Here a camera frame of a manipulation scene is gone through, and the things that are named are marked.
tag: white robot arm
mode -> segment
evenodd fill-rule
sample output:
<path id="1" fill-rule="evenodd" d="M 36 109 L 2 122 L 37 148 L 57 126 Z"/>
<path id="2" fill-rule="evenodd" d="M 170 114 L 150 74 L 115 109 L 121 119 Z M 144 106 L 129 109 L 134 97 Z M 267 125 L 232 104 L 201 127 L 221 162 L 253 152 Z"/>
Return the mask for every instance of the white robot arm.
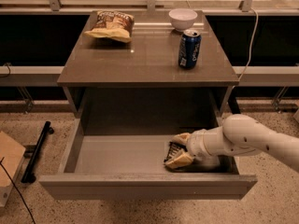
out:
<path id="1" fill-rule="evenodd" d="M 190 164 L 194 157 L 250 156 L 263 151 L 299 173 L 299 138 L 277 133 L 245 115 L 232 115 L 215 129 L 179 134 L 174 142 L 185 145 L 187 153 L 183 161 L 177 156 L 177 164 L 176 158 L 168 161 L 172 164 L 166 166 L 171 168 Z"/>

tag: white bowl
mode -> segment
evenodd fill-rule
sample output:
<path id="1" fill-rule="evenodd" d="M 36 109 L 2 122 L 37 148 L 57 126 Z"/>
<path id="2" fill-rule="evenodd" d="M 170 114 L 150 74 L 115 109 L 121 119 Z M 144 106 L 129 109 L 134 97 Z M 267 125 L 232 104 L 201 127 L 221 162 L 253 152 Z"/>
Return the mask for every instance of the white bowl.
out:
<path id="1" fill-rule="evenodd" d="M 169 18 L 172 26 L 182 32 L 193 26 L 197 13 L 191 9 L 178 8 L 169 12 Z"/>

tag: can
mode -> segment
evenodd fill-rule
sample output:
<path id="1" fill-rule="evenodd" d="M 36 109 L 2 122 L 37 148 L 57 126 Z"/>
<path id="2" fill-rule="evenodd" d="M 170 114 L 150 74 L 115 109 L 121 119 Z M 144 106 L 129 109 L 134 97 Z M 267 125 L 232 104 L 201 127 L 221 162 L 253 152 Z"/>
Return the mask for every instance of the can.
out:
<path id="1" fill-rule="evenodd" d="M 179 44 L 178 66 L 184 69 L 192 69 L 196 66 L 202 37 L 197 30 L 186 30 Z"/>

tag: snack bag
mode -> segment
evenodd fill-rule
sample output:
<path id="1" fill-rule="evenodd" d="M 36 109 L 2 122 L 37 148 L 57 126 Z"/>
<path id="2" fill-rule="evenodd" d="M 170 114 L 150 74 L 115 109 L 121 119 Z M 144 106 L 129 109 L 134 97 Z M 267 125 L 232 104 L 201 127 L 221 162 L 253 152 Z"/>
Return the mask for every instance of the snack bag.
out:
<path id="1" fill-rule="evenodd" d="M 107 37 L 124 43 L 131 41 L 134 16 L 118 11 L 97 11 L 97 23 L 85 32 L 97 38 Z"/>

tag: can lid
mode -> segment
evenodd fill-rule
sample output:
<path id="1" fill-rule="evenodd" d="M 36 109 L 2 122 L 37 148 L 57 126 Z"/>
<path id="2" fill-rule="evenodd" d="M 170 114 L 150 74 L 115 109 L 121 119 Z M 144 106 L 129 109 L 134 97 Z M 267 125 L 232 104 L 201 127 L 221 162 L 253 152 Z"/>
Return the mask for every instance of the can lid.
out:
<path id="1" fill-rule="evenodd" d="M 200 35 L 200 32 L 195 29 L 188 29 L 184 31 L 184 34 L 191 37 L 197 37 Z"/>

